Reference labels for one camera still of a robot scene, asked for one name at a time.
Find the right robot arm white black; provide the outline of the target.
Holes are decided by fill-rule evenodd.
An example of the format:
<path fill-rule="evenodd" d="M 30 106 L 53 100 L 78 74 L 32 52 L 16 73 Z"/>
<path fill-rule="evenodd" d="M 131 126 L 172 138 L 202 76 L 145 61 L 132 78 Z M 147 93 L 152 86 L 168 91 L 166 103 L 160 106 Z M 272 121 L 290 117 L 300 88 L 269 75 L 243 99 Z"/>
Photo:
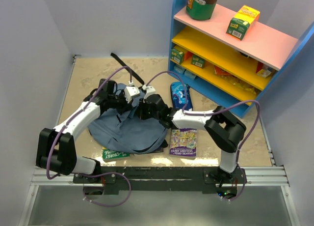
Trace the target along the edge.
<path fill-rule="evenodd" d="M 221 150 L 221 160 L 211 178 L 231 183 L 236 177 L 238 148 L 246 126 L 231 112 L 218 106 L 213 111 L 193 112 L 167 106 L 160 95 L 140 99 L 135 115 L 142 120 L 154 118 L 167 129 L 205 130 Z"/>

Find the blue student backpack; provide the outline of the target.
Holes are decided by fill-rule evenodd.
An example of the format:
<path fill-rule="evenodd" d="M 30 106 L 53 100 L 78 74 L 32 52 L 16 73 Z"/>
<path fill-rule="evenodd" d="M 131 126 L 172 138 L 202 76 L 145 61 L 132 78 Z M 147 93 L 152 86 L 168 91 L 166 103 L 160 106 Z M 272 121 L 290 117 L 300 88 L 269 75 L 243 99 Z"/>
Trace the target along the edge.
<path fill-rule="evenodd" d="M 87 126 L 90 135 L 109 150 L 129 154 L 147 154 L 166 147 L 168 129 L 153 118 L 142 120 L 135 115 L 142 98 L 143 92 L 135 98 L 133 109 L 123 114 L 116 109 L 104 112 Z"/>

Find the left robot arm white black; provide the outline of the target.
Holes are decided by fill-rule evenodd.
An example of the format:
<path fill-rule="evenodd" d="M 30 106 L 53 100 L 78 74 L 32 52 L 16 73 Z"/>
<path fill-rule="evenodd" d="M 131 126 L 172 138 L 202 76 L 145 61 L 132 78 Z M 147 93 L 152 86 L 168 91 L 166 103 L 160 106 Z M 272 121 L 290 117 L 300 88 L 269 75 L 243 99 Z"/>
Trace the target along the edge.
<path fill-rule="evenodd" d="M 99 161 L 78 156 L 75 141 L 105 111 L 115 109 L 123 113 L 131 110 L 132 102 L 139 94 L 133 82 L 119 91 L 115 81 L 104 80 L 69 118 L 40 132 L 36 166 L 46 170 L 49 180 L 73 173 L 83 175 L 91 183 L 98 182 L 102 176 Z"/>

